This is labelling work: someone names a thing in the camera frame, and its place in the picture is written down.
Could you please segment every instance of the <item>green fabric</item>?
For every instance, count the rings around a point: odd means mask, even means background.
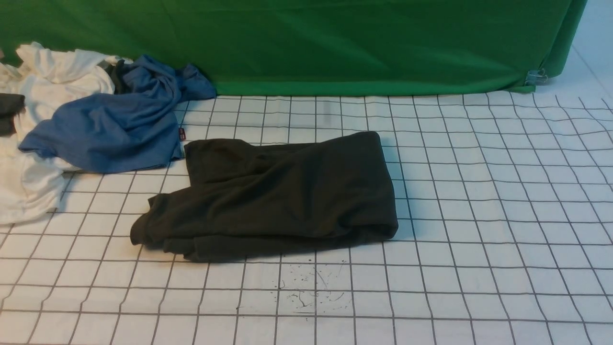
[[[585,0],[19,0],[11,50],[194,63],[226,95],[427,95],[521,87],[561,71]]]

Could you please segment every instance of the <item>clothing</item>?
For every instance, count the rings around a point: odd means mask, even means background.
[[[120,74],[128,93],[64,104],[19,149],[95,173],[159,168],[182,158],[172,110],[179,102],[215,97],[213,85],[191,64],[174,70],[147,55]]]
[[[25,107],[23,95],[0,93],[0,136],[6,136],[15,132],[13,116],[17,115]]]
[[[0,63],[0,92],[25,96],[14,116],[15,134],[0,138],[0,224],[38,218],[56,208],[64,187],[64,170],[76,168],[59,158],[43,159],[17,149],[23,138],[62,104],[93,93],[113,93],[102,61],[117,57],[75,50],[54,52],[40,44],[21,45],[19,68]]]
[[[113,81],[113,84],[115,85],[116,95],[123,95],[124,93],[129,92],[128,88],[126,87],[126,84],[123,82],[123,79],[121,78],[121,70],[123,69],[124,63],[125,63],[124,60],[119,60],[117,61],[116,65],[109,63],[103,67],[104,71],[109,75],[109,77]]]
[[[263,147],[212,139],[185,150],[191,186],[149,199],[132,244],[202,262],[354,246],[398,229],[375,132]]]

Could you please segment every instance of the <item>dark gray cloth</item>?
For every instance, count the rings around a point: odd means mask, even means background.
[[[185,151],[191,187],[151,198],[133,244],[203,262],[356,246],[398,229],[376,132],[262,147],[212,139]]]
[[[0,93],[0,136],[15,132],[13,117],[23,110],[25,100],[23,95]]]

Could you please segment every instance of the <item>white grid mat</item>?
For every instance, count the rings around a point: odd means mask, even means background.
[[[185,162],[68,174],[44,219],[0,227],[3,344],[611,344],[613,107],[496,92],[182,104],[188,140],[378,131],[393,241],[193,264],[134,247]]]

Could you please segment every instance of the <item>folded garment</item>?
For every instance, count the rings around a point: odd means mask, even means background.
[[[213,85],[191,64],[174,70],[147,55],[123,65],[120,75],[127,93],[64,104],[19,149],[96,173],[159,168],[182,158],[172,110],[179,102],[215,97]]]
[[[195,262],[348,247],[394,236],[394,188],[379,135],[255,147],[186,145],[191,186],[149,200],[132,244]]]
[[[13,116],[25,107],[25,96],[12,93],[0,93],[0,136],[15,132]]]

